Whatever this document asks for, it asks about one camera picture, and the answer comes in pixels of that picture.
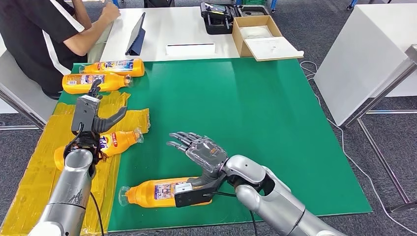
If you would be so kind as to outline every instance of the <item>white stripe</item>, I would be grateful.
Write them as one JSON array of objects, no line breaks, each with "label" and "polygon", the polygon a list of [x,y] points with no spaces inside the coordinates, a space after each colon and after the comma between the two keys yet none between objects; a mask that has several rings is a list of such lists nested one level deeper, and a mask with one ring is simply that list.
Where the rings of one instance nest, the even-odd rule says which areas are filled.
[{"label": "white stripe", "polygon": [[71,23],[71,25],[78,31],[78,32],[82,32],[85,28],[84,26],[82,26],[77,20],[74,19],[74,17],[72,17],[65,9],[63,6],[61,6],[61,4],[59,4],[57,2],[57,0],[49,0],[52,5],[55,6],[55,8],[60,11],[60,13],[67,19],[67,21],[69,23]]},{"label": "white stripe", "polygon": [[42,30],[43,37],[45,39],[46,47],[48,48],[49,57],[51,58],[52,64],[54,67],[61,72],[62,75],[69,75],[71,71],[66,68],[65,66],[61,65],[60,61],[58,60],[57,53],[55,52],[54,45],[52,44],[51,37],[45,31]]}]

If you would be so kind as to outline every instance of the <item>cardboard box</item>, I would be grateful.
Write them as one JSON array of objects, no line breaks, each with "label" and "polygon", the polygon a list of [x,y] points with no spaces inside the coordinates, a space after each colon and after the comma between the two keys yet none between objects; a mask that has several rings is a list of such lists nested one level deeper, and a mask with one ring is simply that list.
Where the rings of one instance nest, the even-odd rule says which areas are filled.
[{"label": "cardboard box", "polygon": [[[240,57],[254,57],[251,50],[249,49],[248,45],[243,38],[241,33],[242,27],[255,27],[255,26],[267,26],[268,30],[272,34],[273,37],[282,37],[281,32],[278,29],[278,26],[275,24],[274,20],[271,16],[247,16],[247,17],[235,17],[233,21],[233,31],[232,37],[235,42],[236,48]],[[285,57],[285,58],[270,58],[270,59],[260,59],[257,60],[277,60],[277,59],[287,59],[287,58],[301,58],[302,56],[294,56],[294,57]]]}]

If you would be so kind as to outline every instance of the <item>bottle label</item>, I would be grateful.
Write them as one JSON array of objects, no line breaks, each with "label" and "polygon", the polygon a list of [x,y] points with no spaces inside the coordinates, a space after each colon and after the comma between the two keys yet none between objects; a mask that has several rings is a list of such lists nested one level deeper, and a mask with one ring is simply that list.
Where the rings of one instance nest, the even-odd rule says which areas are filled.
[{"label": "bottle label", "polygon": [[100,149],[104,151],[112,145],[113,138],[112,136],[106,134],[106,135],[101,136],[99,141],[100,141]]},{"label": "bottle label", "polygon": [[97,69],[105,71],[131,71],[133,70],[133,59],[99,62]]},{"label": "bottle label", "polygon": [[68,75],[66,79],[67,85],[85,85],[92,84],[96,80],[101,80],[104,83],[105,75]]},{"label": "bottle label", "polygon": [[113,145],[117,148],[117,137],[115,132],[112,133],[112,141]]},{"label": "bottle label", "polygon": [[183,183],[186,182],[162,183],[155,185],[155,200],[173,198],[175,185]]}]

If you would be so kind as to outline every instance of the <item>white cable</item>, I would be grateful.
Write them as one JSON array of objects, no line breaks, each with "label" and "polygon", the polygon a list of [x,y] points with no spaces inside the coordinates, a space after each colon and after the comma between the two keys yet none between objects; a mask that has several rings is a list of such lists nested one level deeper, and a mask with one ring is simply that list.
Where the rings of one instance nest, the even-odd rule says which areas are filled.
[{"label": "white cable", "polygon": [[[312,61],[303,61],[303,62],[301,62],[300,63],[300,67],[302,68],[302,69],[304,69],[304,70],[306,70],[306,71],[308,71],[308,72],[310,72],[311,74],[308,74],[308,75],[306,75],[306,78],[308,77],[308,76],[311,76],[311,75],[315,75],[316,74],[316,72],[313,72],[313,71],[311,71],[311,70],[309,70],[309,69],[307,69],[307,68],[305,68],[305,67],[303,67],[302,66],[302,64],[304,64],[304,63],[311,63],[311,64],[313,64],[314,66],[315,66],[315,69],[316,69],[316,72],[317,72],[317,65],[314,63],[314,62],[312,62]],[[322,106],[321,105],[321,103],[320,103],[320,99],[319,99],[319,97],[316,95],[316,94],[314,94],[314,96],[316,96],[316,98],[317,98],[317,100],[319,101],[319,105],[320,105],[320,107]],[[381,198],[380,198],[380,196],[379,196],[379,194],[378,194],[378,192],[377,192],[377,190],[375,189],[375,186],[374,186],[374,182],[372,181],[372,179],[371,179],[371,177],[367,174],[367,173],[365,173],[365,171],[363,171],[362,170],[362,168],[361,167],[359,167],[359,165],[357,165],[356,164],[356,162],[346,153],[346,151],[345,151],[345,140],[344,140],[344,132],[343,132],[343,129],[342,128],[340,128],[339,126],[337,126],[335,123],[333,123],[330,119],[328,119],[327,118],[327,120],[330,122],[330,124],[332,124],[334,127],[336,127],[337,129],[339,129],[341,132],[342,132],[342,151],[343,151],[343,153],[345,154],[345,156],[360,170],[360,172],[362,172],[362,174],[364,175],[364,176],[366,176],[368,179],[369,179],[369,182],[371,183],[371,186],[372,186],[372,189],[373,189],[373,191],[374,191],[374,193],[375,193],[375,196],[377,196],[377,198],[378,198],[378,201],[379,201],[379,203],[381,204],[381,206],[382,206],[382,209],[384,210],[384,213],[385,213],[385,215],[387,215],[388,216],[388,218],[390,219],[390,220],[392,220],[395,224],[397,224],[397,225],[399,225],[399,226],[401,226],[403,229],[405,229],[405,230],[407,230],[408,232],[410,232],[410,233],[412,233],[412,234],[414,234],[414,235],[417,235],[417,232],[414,232],[414,231],[412,231],[412,230],[410,230],[409,228],[407,228],[407,227],[405,227],[404,225],[402,225],[401,223],[399,223],[398,221],[396,221],[394,218],[392,218],[389,214],[388,214],[388,212],[387,212],[387,210],[385,209],[385,206],[384,206],[384,203],[382,202],[382,200],[381,200]]]}]

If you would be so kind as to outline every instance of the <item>green mat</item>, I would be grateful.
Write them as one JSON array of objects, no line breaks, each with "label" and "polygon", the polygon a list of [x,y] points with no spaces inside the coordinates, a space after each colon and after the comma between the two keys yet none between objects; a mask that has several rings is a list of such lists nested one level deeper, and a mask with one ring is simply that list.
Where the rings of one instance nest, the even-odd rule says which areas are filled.
[{"label": "green mat", "polygon": [[[129,110],[150,109],[151,127],[143,144],[122,154],[109,231],[251,220],[237,199],[224,196],[183,208],[119,205],[122,186],[201,174],[165,145],[176,131],[207,135],[229,156],[268,166],[315,215],[372,211],[296,59],[145,62],[145,68],[134,87],[121,89],[131,94]],[[64,93],[60,101],[76,97]],[[234,191],[227,184],[221,190]]]}]

